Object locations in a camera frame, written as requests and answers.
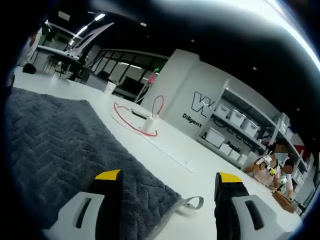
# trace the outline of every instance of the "face mask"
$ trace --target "face mask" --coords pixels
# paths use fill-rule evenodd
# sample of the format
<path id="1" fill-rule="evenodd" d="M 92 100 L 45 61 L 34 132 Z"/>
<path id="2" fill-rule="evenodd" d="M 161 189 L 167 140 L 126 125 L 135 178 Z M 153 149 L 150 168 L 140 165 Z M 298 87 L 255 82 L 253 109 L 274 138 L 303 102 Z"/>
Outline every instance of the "face mask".
<path id="1" fill-rule="evenodd" d="M 282 153 L 282 152 L 275 152 L 274 155 L 276 159 L 278 159 L 281 162 L 284 162 L 288 157 L 288 153 Z"/>

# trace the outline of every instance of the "white cup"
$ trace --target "white cup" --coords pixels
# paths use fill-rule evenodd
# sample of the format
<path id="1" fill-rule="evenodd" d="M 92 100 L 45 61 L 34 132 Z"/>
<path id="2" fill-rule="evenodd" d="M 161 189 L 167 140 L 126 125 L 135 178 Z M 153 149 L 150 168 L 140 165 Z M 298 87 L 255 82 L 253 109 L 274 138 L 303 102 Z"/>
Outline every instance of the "white cup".
<path id="1" fill-rule="evenodd" d="M 106 94 L 107 96 L 110 96 L 112 92 L 115 90 L 116 86 L 117 85 L 114 84 L 113 82 L 108 81 L 104 90 L 104 94 Z"/>

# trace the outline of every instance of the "white wall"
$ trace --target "white wall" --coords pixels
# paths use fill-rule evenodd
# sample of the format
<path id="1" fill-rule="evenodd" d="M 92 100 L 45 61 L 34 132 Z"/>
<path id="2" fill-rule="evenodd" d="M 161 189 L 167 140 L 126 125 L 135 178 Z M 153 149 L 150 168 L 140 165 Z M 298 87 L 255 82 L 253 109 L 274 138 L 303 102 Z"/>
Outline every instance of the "white wall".
<path id="1" fill-rule="evenodd" d="M 304 184 L 303 184 L 301 190 L 299 191 L 299 193 L 295 197 L 295 199 L 300 201 L 301 203 L 303 203 L 307 199 L 307 197 L 309 196 L 310 192 L 315 189 L 315 184 L 313 181 L 314 176 L 315 176 L 315 172 L 316 172 L 316 166 L 314 165 L 314 166 L 312 166 L 312 168 L 308 174 L 308 177 L 304 181 Z"/>
<path id="2" fill-rule="evenodd" d="M 195 92 L 200 93 L 202 97 L 207 97 L 206 104 L 211 105 L 217 100 L 226 80 L 227 78 L 222 71 L 198 60 L 186 76 L 179 92 L 175 94 L 169 109 L 163 115 L 163 119 L 188 136 L 195 138 L 199 132 L 200 124 L 203 128 L 207 122 L 207 117 L 203 116 L 201 111 L 196 112 L 192 109 Z M 199 123 L 199 126 L 189 123 L 183 118 L 184 114 L 191 116 Z"/>
<path id="3" fill-rule="evenodd" d="M 311 199 L 308 207 L 306 208 L 304 214 L 302 215 L 302 218 L 304 218 L 305 216 L 307 216 L 308 213 L 313 210 L 312 208 L 313 208 L 314 204 L 316 204 L 316 200 L 318 200 L 319 196 L 320 196 L 320 186 L 318 186 L 318 187 L 316 188 L 315 194 L 314 194 L 313 198 Z"/>
<path id="4" fill-rule="evenodd" d="M 166 114 L 167 107 L 172 104 L 172 100 L 188 75 L 189 70 L 198 60 L 198 55 L 177 49 L 155 79 L 141 106 L 151 111 L 155 98 L 158 95 L 163 95 L 164 106 L 160 115 Z"/>
<path id="5" fill-rule="evenodd" d="M 194 108 L 193 104 L 196 102 L 194 101 L 195 94 L 200 94 L 201 98 L 206 97 L 203 100 L 205 104 L 212 105 L 212 103 L 216 102 L 219 98 L 227 79 L 229 79 L 230 89 L 244 96 L 249 102 L 253 103 L 269 117 L 273 118 L 274 115 L 279 113 L 279 111 L 263 96 L 239 79 L 212 65 L 198 60 L 188 72 L 181 87 L 175 93 L 172 102 L 169 104 L 170 107 L 166 110 L 162 118 L 191 138 L 196 138 L 200 132 L 200 125 L 201 128 L 203 128 L 208 121 L 207 117 L 209 117 L 205 117 L 206 111 L 201 111 L 199 108 L 203 106 L 204 109 L 207 109 L 208 111 L 210 109 L 207 108 L 203 102 Z M 189 123 L 183 118 L 184 114 L 191 116 L 191 118 L 199 124 L 195 125 Z M 222 134 L 225 134 L 224 132 L 227 132 L 227 130 L 221 130 Z M 233 140 L 236 146 L 243 145 L 242 140 L 238 140 L 235 134 L 233 135 Z"/>

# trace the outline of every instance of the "wooden box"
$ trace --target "wooden box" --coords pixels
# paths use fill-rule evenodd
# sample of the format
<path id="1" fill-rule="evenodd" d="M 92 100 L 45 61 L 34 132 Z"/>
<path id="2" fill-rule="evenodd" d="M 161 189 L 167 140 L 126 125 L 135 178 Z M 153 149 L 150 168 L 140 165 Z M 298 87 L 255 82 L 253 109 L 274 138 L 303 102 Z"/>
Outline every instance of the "wooden box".
<path id="1" fill-rule="evenodd" d="M 280 206 L 287 212 L 293 214 L 296 210 L 295 206 L 291 204 L 289 199 L 287 199 L 281 192 L 274 191 L 272 196 L 280 204 Z"/>

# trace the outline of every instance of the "strap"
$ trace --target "strap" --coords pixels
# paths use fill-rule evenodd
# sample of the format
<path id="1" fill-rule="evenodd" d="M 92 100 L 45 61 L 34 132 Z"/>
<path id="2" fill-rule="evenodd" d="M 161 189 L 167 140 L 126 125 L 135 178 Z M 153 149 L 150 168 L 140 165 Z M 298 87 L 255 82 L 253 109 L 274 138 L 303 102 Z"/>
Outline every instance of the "strap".
<path id="1" fill-rule="evenodd" d="M 193 206 L 191 203 L 189 203 L 192 199 L 199 199 L 199 203 L 197 206 Z M 193 196 L 187 199 L 182 199 L 180 202 L 181 202 L 180 206 L 184 206 L 188 209 L 199 210 L 204 205 L 205 200 L 202 196 Z"/>

